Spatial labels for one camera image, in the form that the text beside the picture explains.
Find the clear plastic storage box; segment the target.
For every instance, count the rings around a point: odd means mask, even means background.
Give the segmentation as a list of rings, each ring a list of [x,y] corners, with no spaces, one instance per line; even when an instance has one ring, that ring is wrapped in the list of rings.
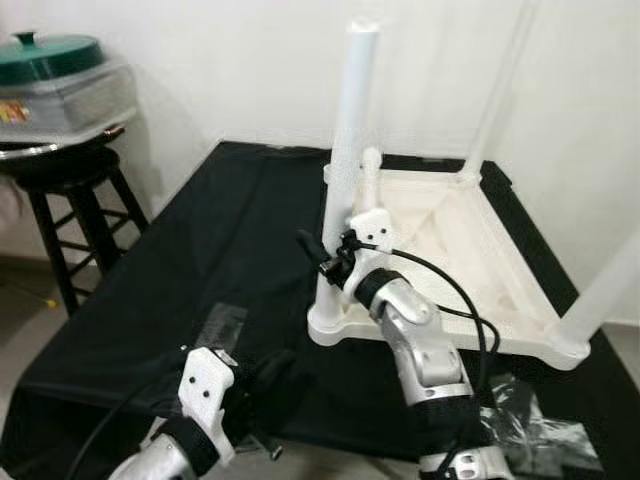
[[[123,61],[18,86],[0,86],[0,142],[79,143],[138,111]]]

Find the clear adhesive tape strip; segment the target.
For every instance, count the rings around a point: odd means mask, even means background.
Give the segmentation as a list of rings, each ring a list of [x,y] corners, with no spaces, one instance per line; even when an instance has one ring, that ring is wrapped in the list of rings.
[[[490,376],[492,407],[485,410],[484,422],[508,460],[512,470],[531,474],[538,468],[543,438],[540,407],[534,388],[512,374]]]
[[[535,475],[563,477],[566,468],[603,471],[588,431],[580,422],[550,419],[541,410],[535,393],[529,401],[526,445],[530,468]]]

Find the black bowl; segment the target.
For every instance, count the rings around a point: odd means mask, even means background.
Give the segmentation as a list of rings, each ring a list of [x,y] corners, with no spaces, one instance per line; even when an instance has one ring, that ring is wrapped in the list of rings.
[[[0,143],[0,163],[38,157],[47,154],[67,154],[67,152],[86,150],[86,148],[109,145],[115,140],[110,134],[78,143]]]

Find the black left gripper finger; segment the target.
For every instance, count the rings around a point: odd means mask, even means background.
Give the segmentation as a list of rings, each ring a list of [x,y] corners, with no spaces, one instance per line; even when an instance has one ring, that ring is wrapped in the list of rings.
[[[256,352],[250,360],[252,379],[278,378],[288,369],[288,349],[265,349],[265,351]]]
[[[305,374],[297,369],[296,358],[274,358],[271,364],[271,399],[293,401],[305,389]]]

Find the dark green basin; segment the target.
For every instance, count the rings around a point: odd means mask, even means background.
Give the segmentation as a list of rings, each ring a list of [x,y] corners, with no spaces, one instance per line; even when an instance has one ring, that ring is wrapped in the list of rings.
[[[15,32],[0,44],[0,87],[22,86],[86,72],[108,60],[97,38]]]

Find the clear plastic bag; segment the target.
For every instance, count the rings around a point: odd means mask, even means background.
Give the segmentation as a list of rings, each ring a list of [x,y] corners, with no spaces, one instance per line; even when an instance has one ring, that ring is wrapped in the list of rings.
[[[247,308],[229,305],[229,303],[215,303],[202,324],[192,348],[210,348],[214,351],[223,349],[227,353],[233,352],[241,337],[247,316]]]

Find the white plastic table leg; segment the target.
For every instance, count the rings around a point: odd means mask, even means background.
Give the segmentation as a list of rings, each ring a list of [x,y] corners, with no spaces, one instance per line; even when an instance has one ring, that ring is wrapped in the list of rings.
[[[375,20],[362,18],[352,20],[347,29],[332,157],[326,166],[321,242],[328,253],[337,251],[340,236],[355,209],[380,31]]]
[[[508,37],[497,76],[495,76],[494,84],[490,88],[480,122],[477,124],[474,141],[471,142],[468,155],[463,161],[460,172],[457,173],[462,183],[477,184],[480,182],[481,168],[495,145],[498,118],[507,106],[512,91],[513,78],[515,78],[516,69],[522,55],[524,55],[525,44],[529,40],[529,32],[536,15],[538,15],[540,4],[541,0],[521,0],[515,26],[513,26],[511,36]]]
[[[627,241],[588,284],[561,320],[547,333],[547,344],[558,357],[547,360],[554,369],[568,371],[590,355],[590,339],[605,320],[611,319],[613,307],[636,294],[640,279],[640,230]]]
[[[357,212],[379,209],[380,205],[380,172],[383,154],[379,148],[366,147],[361,157],[361,197]]]

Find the white plastic children table top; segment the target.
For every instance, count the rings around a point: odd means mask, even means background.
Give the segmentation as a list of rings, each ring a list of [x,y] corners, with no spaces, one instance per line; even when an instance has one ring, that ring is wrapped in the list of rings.
[[[348,227],[348,219],[366,210],[362,189],[369,186],[356,173],[338,180],[342,204],[338,216],[325,207],[323,233]],[[378,175],[378,206],[389,211],[393,246],[433,262],[460,283],[484,319],[497,326],[499,352],[539,358],[553,369],[573,370],[591,353],[586,340],[563,337],[561,315],[535,278],[512,234],[500,221],[497,207],[479,184],[481,177],[463,180],[443,172],[397,172]],[[410,260],[390,257],[387,268],[401,271],[417,292],[440,306],[465,311],[460,294],[438,275]],[[364,306],[340,300],[337,288],[324,285],[315,300],[328,302],[328,310],[311,307],[308,335],[320,346],[335,346],[355,338],[383,340]],[[471,320],[442,312],[444,333],[460,349],[477,349]]]

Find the black tablecloth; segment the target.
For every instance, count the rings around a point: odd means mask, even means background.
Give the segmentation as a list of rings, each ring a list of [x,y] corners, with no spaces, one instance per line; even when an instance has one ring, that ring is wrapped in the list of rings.
[[[100,480],[136,451],[152,422],[178,413],[186,347],[212,306],[247,308],[234,360],[317,346],[307,332],[314,265],[297,230],[323,218],[320,148],[223,142],[210,152],[15,387],[0,468],[18,480]]]

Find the black round stool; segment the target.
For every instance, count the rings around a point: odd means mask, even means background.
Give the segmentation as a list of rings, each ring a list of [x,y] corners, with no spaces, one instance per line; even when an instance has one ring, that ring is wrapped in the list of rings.
[[[108,147],[96,148],[74,160],[38,161],[36,166],[6,168],[29,201],[61,303],[76,314],[90,289],[74,278],[95,262],[108,273],[127,252],[115,234],[131,224],[137,232],[148,219],[120,169],[119,155]]]

